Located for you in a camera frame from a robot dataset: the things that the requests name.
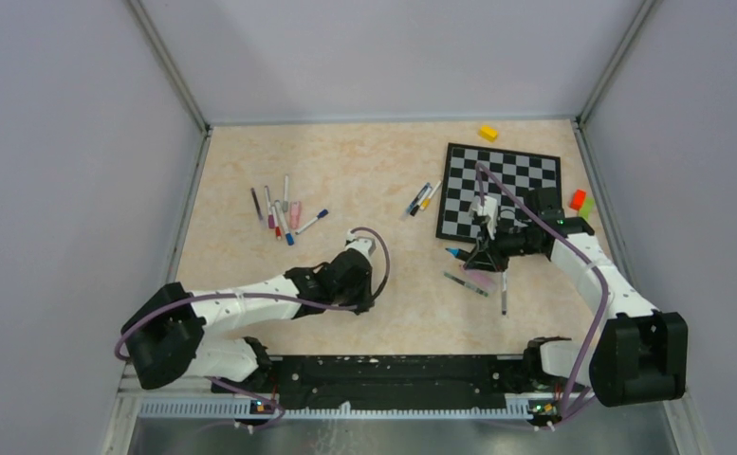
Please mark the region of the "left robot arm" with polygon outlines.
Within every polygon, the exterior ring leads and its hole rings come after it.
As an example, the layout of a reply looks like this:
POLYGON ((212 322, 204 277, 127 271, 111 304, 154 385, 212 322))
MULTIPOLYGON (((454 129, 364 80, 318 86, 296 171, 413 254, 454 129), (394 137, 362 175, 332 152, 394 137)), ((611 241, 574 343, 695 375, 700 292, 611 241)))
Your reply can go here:
POLYGON ((242 287, 188 291, 167 283, 122 325, 116 354, 133 365, 145 390, 209 376, 259 391, 270 377, 266 347, 254 337, 226 335, 266 321, 366 312, 374 304, 372 278, 370 252, 348 247, 330 262, 242 287))

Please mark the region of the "white marker dark blue cap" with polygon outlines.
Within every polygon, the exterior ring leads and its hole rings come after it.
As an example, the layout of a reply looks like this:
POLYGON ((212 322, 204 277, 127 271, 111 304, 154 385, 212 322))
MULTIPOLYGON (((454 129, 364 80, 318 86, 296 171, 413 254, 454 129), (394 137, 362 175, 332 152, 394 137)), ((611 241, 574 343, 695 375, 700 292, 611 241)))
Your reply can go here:
POLYGON ((501 315, 507 316, 507 272, 501 274, 500 283, 501 315))

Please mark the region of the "black marker blue cap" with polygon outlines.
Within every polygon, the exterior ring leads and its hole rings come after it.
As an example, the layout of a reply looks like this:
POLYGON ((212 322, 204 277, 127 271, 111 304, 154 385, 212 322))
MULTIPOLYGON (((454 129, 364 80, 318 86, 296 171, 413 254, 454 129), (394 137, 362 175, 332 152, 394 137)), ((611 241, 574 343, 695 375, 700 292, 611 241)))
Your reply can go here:
POLYGON ((466 261, 470 257, 470 253, 468 251, 465 251, 460 248, 446 248, 446 251, 449 252, 455 259, 459 261, 466 261))

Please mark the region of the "pink highlighter pen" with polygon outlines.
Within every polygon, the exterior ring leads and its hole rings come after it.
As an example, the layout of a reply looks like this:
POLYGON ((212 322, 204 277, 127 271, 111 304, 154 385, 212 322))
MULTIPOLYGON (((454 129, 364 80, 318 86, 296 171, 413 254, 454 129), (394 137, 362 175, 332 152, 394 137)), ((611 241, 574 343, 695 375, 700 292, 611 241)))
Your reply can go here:
POLYGON ((497 286, 496 281, 485 272, 466 268, 463 268, 462 271, 471 282, 480 288, 490 291, 497 286))

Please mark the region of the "green gel pen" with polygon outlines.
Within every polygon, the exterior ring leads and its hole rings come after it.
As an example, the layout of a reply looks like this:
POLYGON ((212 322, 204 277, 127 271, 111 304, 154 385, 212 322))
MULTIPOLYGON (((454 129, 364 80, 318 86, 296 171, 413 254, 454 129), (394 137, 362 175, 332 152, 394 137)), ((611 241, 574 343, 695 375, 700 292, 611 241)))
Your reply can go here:
POLYGON ((458 285, 460 285, 460 286, 462 286, 462 287, 464 287, 466 289, 469 289, 469 291, 471 291, 471 292, 473 292, 473 293, 475 293, 477 295, 480 295, 480 296, 483 296, 483 297, 486 297, 486 298, 489 296, 488 291, 486 291, 485 289, 479 287, 478 285, 476 285, 476 284, 474 284, 472 282, 469 282, 469 281, 466 281, 464 279, 458 278, 457 276, 455 276, 452 273, 447 272, 447 271, 443 271, 442 274, 448 280, 450 280, 452 282, 455 282, 458 285))

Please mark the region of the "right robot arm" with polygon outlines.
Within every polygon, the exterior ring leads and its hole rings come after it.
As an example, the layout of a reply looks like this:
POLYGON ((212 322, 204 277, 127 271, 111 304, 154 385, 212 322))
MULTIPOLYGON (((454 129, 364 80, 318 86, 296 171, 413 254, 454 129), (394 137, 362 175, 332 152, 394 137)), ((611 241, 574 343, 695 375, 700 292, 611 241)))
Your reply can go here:
POLYGON ((665 313, 642 297, 603 251, 582 217, 568 217, 554 188, 529 191, 518 226, 505 227, 501 207, 477 195, 470 214, 480 233, 463 258, 467 268, 504 272, 510 258, 542 255, 573 284, 594 314, 584 340, 541 337, 529 342, 522 377, 546 391, 560 377, 565 389, 588 387, 606 407, 681 398, 687 389, 689 328, 676 312, 665 313))

